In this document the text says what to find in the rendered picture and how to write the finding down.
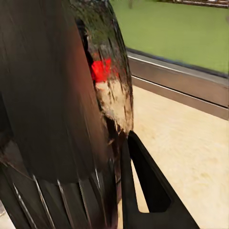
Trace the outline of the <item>electric kettle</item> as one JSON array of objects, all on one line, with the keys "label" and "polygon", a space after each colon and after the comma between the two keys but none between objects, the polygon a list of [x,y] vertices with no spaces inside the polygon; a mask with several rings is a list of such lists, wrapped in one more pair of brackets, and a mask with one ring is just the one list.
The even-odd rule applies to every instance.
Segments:
[{"label": "electric kettle", "polygon": [[0,200],[16,229],[118,229],[131,72],[109,0],[0,0]]}]

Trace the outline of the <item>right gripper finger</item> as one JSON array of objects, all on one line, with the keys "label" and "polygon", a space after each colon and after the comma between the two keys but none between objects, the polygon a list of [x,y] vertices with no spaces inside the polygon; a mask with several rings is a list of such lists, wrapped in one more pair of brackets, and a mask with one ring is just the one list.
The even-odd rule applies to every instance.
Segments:
[{"label": "right gripper finger", "polygon": [[[137,134],[120,127],[123,229],[200,229]],[[149,213],[137,207],[132,161]]]}]

